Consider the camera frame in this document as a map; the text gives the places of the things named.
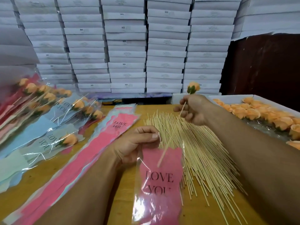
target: wooden table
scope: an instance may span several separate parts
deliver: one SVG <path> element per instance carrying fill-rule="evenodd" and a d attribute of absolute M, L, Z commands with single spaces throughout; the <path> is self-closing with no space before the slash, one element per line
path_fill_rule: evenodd
<path fill-rule="evenodd" d="M 174 105 L 141 105 L 137 106 L 136 113 L 141 114 L 139 121 L 133 126 L 144 125 L 144 120 L 147 119 L 147 114 L 151 115 L 157 110 L 160 112 L 173 113 Z M 103 111 L 107 113 L 113 106 L 104 106 Z M 88 129 L 89 134 L 92 132 L 95 125 Z M 37 167 L 29 170 L 23 175 L 19 185 L 8 189 L 5 193 L 0 194 L 0 220 L 8 216 L 11 212 L 19 208 L 30 195 L 43 186 L 53 174 L 55 174 L 65 163 L 85 144 L 86 140 L 80 142 L 77 148 L 74 148 L 70 154 L 60 155 L 48 161 L 41 162 Z M 119 184 L 115 188 L 115 195 L 112 196 L 110 214 L 107 215 L 108 225 L 130 225 L 133 194 L 135 182 L 136 167 L 126 169 L 120 177 Z M 195 183 L 198 197 L 189 199 L 187 188 L 184 190 L 183 200 L 184 207 L 182 212 L 182 224 L 204 224 L 204 225 L 222 225 L 226 224 L 220 209 L 212 196 L 208 197 L 210 207 L 207 206 L 201 188 L 198 183 Z M 250 225 L 267 224 L 260 215 L 250 206 L 245 197 L 238 191 L 234 192 L 234 199 L 242 211 L 244 217 Z M 230 215 L 228 210 L 225 210 L 225 215 L 230 225 L 239 224 L 236 219 Z"/>

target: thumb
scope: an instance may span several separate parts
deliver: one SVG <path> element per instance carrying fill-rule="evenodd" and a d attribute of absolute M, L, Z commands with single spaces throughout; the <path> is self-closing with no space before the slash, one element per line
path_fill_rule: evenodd
<path fill-rule="evenodd" d="M 151 143 L 158 139 L 158 133 L 140 133 L 132 136 L 131 142 L 134 144 Z"/>

